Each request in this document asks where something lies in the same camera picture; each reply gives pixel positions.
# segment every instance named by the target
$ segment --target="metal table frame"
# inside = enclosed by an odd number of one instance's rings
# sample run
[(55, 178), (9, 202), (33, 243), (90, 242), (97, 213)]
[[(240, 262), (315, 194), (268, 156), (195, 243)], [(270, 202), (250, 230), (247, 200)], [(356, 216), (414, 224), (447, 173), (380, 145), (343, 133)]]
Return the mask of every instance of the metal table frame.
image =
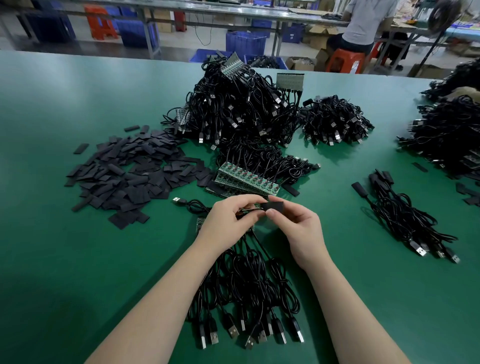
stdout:
[[(170, 23), (174, 24), (174, 20), (168, 19), (157, 19), (154, 17), (154, 10), (168, 10), (168, 11), (183, 11), (183, 12), (190, 12), (190, 13), (198, 13), (198, 14), (209, 14), (209, 15), (219, 15), (219, 14), (226, 14), (226, 15), (234, 15), (234, 16), (242, 16), (245, 18), (252, 18), (252, 19), (263, 19), (263, 20), (271, 20), (275, 21), (275, 29), (273, 28), (258, 28), (253, 27), (250, 25), (229, 25), (229, 24), (208, 24), (202, 22), (188, 22), (186, 21), (186, 25), (191, 26), (210, 26), (215, 28), (227, 28), (232, 30), (250, 30), (250, 31), (270, 31), (275, 34), (273, 47), (272, 47), (272, 56), (279, 56), (280, 54), (280, 47), (282, 44), (282, 37), (283, 34), (288, 27), (290, 22), (296, 23), (303, 23), (303, 24), (316, 24), (316, 25), (324, 25), (324, 26), (343, 26), (346, 27), (348, 22), (343, 21), (336, 21), (336, 20), (329, 20), (324, 19), (319, 15), (310, 15), (310, 14), (302, 14), (302, 13), (294, 13), (290, 12), (287, 8), (268, 8), (268, 7), (260, 7), (260, 6), (251, 6), (246, 4), (225, 4), (225, 3), (203, 3), (203, 2), (190, 2), (188, 0), (71, 0), (71, 3), (77, 4), (96, 4), (101, 6), (131, 6), (137, 10), (138, 17), (125, 17), (125, 16), (116, 16), (116, 15), (109, 15), (109, 14), (91, 14), (95, 17), (101, 17), (106, 19), (126, 19), (126, 20), (140, 20), (144, 24), (144, 31), (145, 37), (147, 40), (148, 46), (148, 53), (151, 59), (154, 59), (157, 53), (160, 53), (160, 42), (158, 47), (153, 49), (152, 43), (150, 41), (150, 36), (148, 33), (148, 27), (151, 23)], [(34, 41), (37, 41), (35, 34), (31, 30), (31, 25), (27, 21), (24, 12), (25, 11), (35, 11), (30, 8), (22, 8), (22, 7), (14, 7), (16, 10), (20, 12), (22, 19), (24, 20), (27, 29), (32, 33), (32, 37)], [(150, 17), (146, 18), (144, 15), (144, 9), (148, 9), (150, 12)], [(89, 13), (85, 12), (74, 12), (74, 11), (65, 11), (65, 10), (58, 10), (59, 14), (69, 14), (69, 15), (79, 15), (79, 16), (88, 16)], [(393, 40), (393, 35), (395, 32), (404, 32), (410, 33), (407, 41), (397, 41)], [(377, 62), (374, 66), (374, 70), (381, 71), (385, 74), (391, 74), (392, 70), (398, 65), (398, 62), (401, 60), (401, 57), (405, 53), (407, 46), (410, 44), (415, 43), (415, 41), (420, 37), (427, 35), (427, 31), (418, 28), (412, 27), (402, 27), (402, 26), (392, 26), (390, 30), (390, 37), (388, 39), (377, 39), (376, 41), (386, 42), (387, 47), (384, 47), (381, 55), (377, 59)], [(390, 44), (397, 45), (402, 47), (399, 57), (395, 60), (394, 64), (389, 67), (382, 67), (380, 66), (381, 59), (386, 53), (386, 49)], [(428, 42), (421, 42), (421, 45), (433, 45), (433, 43)]]

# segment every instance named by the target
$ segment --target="worker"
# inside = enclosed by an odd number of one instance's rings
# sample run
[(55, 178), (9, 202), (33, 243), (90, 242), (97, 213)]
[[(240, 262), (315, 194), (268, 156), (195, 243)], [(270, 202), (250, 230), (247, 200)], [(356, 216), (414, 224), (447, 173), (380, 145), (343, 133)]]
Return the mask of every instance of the worker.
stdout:
[(331, 57), (338, 48), (368, 56), (377, 32), (390, 30), (397, 2), (398, 0), (351, 0), (342, 15), (342, 21), (350, 23), (344, 33), (327, 39), (328, 56)]
[(270, 196), (269, 200), (282, 201), (284, 213), (256, 210), (237, 220), (239, 209), (266, 202), (254, 194), (215, 203), (193, 244), (118, 323), (86, 364), (167, 364), (205, 274), (265, 214), (284, 232), (295, 261), (312, 283), (338, 362), (410, 363), (335, 266), (318, 216), (279, 197)]

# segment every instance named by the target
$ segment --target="factory floor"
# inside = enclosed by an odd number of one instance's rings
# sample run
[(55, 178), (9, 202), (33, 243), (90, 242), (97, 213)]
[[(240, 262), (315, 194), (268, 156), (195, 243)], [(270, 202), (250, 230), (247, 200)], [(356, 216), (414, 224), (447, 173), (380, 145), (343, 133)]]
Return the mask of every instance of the factory floor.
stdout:
[[(81, 11), (78, 5), (71, 4), (73, 7), (69, 10)], [(14, 45), (8, 41), (5, 32), (0, 28), (0, 49), (1, 50), (23, 50), (32, 52), (64, 53), (88, 56), (104, 57), (123, 57), (123, 58), (144, 58), (148, 59), (146, 49), (127, 48), (123, 46), (121, 38), (97, 41), (92, 39), (90, 27), (86, 17), (69, 15), (70, 22), (75, 31), (77, 40), (71, 43), (34, 43), (28, 39), (24, 29), (20, 25), (16, 14), (11, 10), (3, 9), (1, 17), (11, 33)], [(210, 15), (187, 14), (187, 20), (191, 22), (200, 21), (212, 24), (227, 24), (226, 22), (213, 19)], [(236, 25), (246, 25), (245, 19), (236, 18)], [(202, 26), (188, 26), (186, 32), (160, 33), (161, 53), (156, 55), (156, 59), (168, 61), (188, 62), (198, 48), (204, 49), (225, 49), (225, 34), (227, 30), (223, 28), (210, 28)], [(265, 54), (269, 55), (273, 46), (273, 34), (267, 38)], [(404, 66), (402, 71), (393, 71), (392, 75), (406, 76), (415, 63), (420, 63), (429, 47), (411, 46), (407, 58), (400, 62)], [(303, 43), (285, 43), (281, 44), (280, 56), (286, 59), (291, 56), (315, 58), (318, 50), (311, 48)], [(427, 60), (427, 64), (453, 69), (461, 62), (469, 61), (472, 58), (459, 57), (449, 53), (445, 48), (438, 48), (433, 51)], [(367, 67), (366, 72), (370, 72), (371, 67)]]

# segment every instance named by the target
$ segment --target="green workbench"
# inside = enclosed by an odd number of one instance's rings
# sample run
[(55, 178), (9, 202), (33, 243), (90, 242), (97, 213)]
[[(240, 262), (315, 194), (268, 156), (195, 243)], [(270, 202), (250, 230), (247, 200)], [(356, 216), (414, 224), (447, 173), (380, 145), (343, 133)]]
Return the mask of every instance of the green workbench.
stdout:
[[(135, 124), (158, 128), (162, 114), (182, 106), (202, 75), (198, 63), (0, 51), (1, 363), (82, 363), (192, 243), (195, 217), (170, 200), (153, 200), (143, 209), (151, 216), (145, 225), (120, 231), (107, 221), (111, 211), (71, 212), (80, 188), (63, 184), (108, 136), (123, 136)], [(322, 168), (299, 181), (298, 197), (280, 196), (318, 213), (333, 260), (413, 363), (477, 363), (479, 210), (462, 201), (444, 172), (396, 151), (396, 135), (418, 117), (419, 92), (428, 83), (307, 72), (302, 100), (338, 94), (376, 128), (362, 145), (333, 147), (312, 146), (298, 131), (287, 153)], [(80, 143), (90, 146), (74, 155)], [(213, 165), (207, 146), (182, 148)], [(390, 171), (395, 191), (437, 218), (438, 231), (459, 237), (453, 248), (460, 264), (422, 258), (378, 223), (350, 187), (375, 168)], [(206, 205), (218, 200), (195, 183), (170, 196)], [(202, 351), (185, 323), (172, 363), (336, 362), (321, 309), (284, 237), (268, 221), (258, 232), (267, 250), (286, 261), (305, 343), (288, 332), (287, 345), (269, 338), (246, 351), (245, 338), (235, 342), (220, 329), (220, 343)]]

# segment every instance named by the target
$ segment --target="stool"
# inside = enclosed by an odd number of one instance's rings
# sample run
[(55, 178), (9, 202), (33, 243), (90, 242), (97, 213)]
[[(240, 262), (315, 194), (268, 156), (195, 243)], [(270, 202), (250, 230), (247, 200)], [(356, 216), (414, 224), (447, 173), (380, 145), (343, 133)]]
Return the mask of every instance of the stool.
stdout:
[[(368, 55), (368, 58), (367, 58), (367, 63), (370, 63), (370, 61), (372, 60), (372, 58), (378, 58), (378, 56), (380, 55), (380, 47), (382, 46), (382, 42), (377, 42), (375, 44), (375, 47), (373, 47), (372, 51), (370, 52), (370, 54)], [(385, 65), (385, 62), (387, 62), (387, 59), (388, 59), (388, 56), (385, 56), (383, 59), (382, 59), (382, 63), (381, 65)]]
[[(101, 6), (88, 5), (84, 6), (85, 12), (93, 12), (96, 14), (107, 14), (107, 10)], [(112, 36), (115, 39), (118, 39), (117, 32), (113, 27), (112, 21), (103, 18), (97, 18), (96, 16), (87, 17), (88, 24), (90, 25), (90, 32), (92, 33), (92, 38), (97, 40), (104, 40), (104, 36)]]
[(327, 68), (325, 70), (326, 72), (330, 72), (330, 68), (332, 67), (333, 62), (336, 59), (343, 60), (343, 65), (340, 69), (340, 73), (352, 73), (353, 67), (355, 65), (357, 66), (355, 73), (360, 73), (363, 62), (365, 61), (365, 54), (349, 52), (348, 50), (339, 48), (333, 53), (333, 56), (328, 61)]

